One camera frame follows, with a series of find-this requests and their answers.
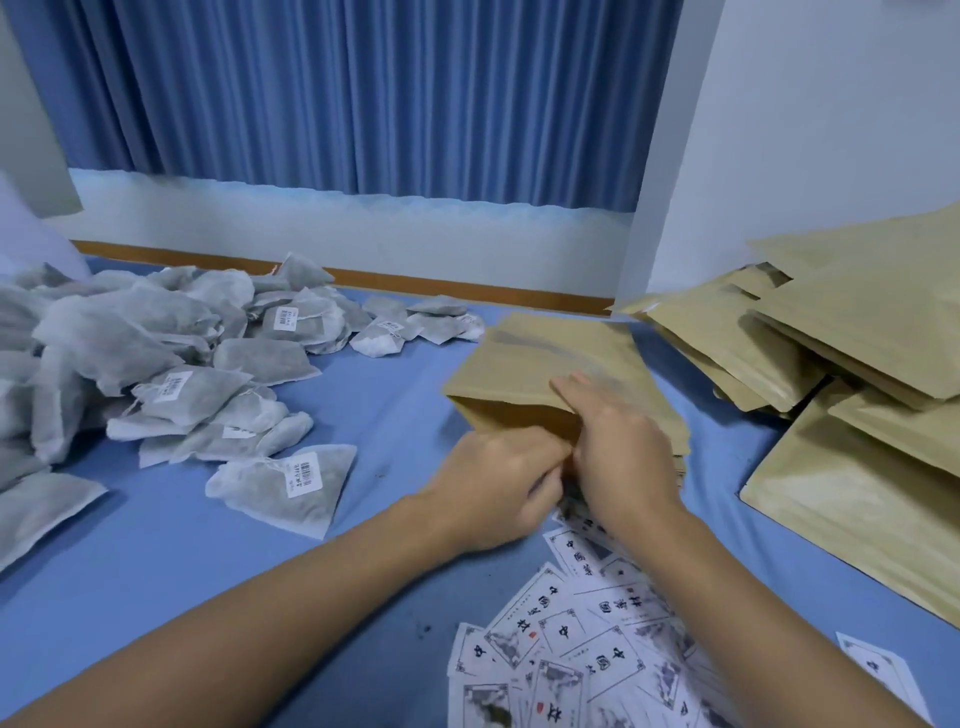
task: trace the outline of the hand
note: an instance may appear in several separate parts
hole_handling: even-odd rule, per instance
[[[657,423],[581,372],[550,384],[584,421],[573,464],[590,511],[614,537],[685,510],[670,441]]]
[[[494,548],[537,530],[563,495],[571,451],[541,427],[469,432],[420,494],[458,552]]]

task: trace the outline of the finger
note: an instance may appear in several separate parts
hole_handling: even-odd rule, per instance
[[[573,452],[566,440],[542,427],[524,427],[514,430],[511,448],[522,455],[523,464],[531,476],[537,476],[560,465]]]
[[[574,379],[572,376],[555,376],[550,386],[570,408],[585,420],[597,412],[604,403],[596,386]]]
[[[543,477],[540,486],[530,494],[527,502],[520,508],[520,518],[533,530],[543,523],[543,519],[550,513],[564,496],[564,484],[560,478],[561,467],[557,466]]]

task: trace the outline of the wooden baseboard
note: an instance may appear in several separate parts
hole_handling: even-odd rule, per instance
[[[160,248],[141,248],[135,245],[99,243],[92,240],[74,240],[73,244],[77,246],[77,250],[85,255],[101,255],[113,260],[154,263],[154,265],[196,265],[198,268],[221,270],[238,268],[255,275],[270,273],[276,266],[276,262],[271,260],[185,253]],[[605,317],[610,315],[610,312],[605,309],[613,304],[613,299],[577,296],[572,293],[506,288],[499,285],[463,283],[458,280],[420,279],[411,276],[393,276],[387,273],[351,271],[343,268],[327,268],[327,270],[337,279],[337,285],[347,288],[394,291],[416,296],[436,296],[444,293],[447,296],[454,296],[467,301],[501,303],[525,308],[542,308],[551,311],[568,311],[570,313],[586,313]]]

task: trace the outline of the blue curtain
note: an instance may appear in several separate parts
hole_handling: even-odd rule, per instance
[[[632,211],[681,0],[3,0],[68,163]]]

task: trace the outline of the forearm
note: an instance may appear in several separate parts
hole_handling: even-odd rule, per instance
[[[256,725],[357,623],[456,555],[422,496],[168,622],[40,698],[20,727]]]
[[[677,511],[623,539],[726,679],[752,726],[924,725]]]

